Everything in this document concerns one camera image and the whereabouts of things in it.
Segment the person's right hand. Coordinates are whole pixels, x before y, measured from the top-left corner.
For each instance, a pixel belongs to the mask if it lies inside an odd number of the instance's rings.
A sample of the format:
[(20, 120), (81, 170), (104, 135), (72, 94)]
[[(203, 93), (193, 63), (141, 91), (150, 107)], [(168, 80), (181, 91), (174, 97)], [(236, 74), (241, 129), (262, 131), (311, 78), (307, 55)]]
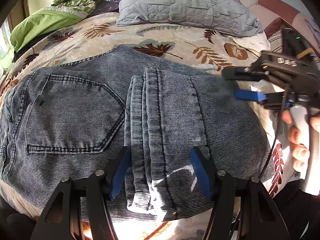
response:
[[(285, 110), (282, 113), (282, 120), (287, 124), (292, 124), (290, 111)], [(310, 119), (310, 124), (314, 130), (319, 132), (319, 114)], [(294, 125), (290, 127), (288, 133), (288, 140), (290, 142), (290, 152), (292, 154), (292, 165), (295, 171), (304, 172), (308, 168), (308, 160), (310, 151), (303, 144), (303, 136), (301, 131)]]

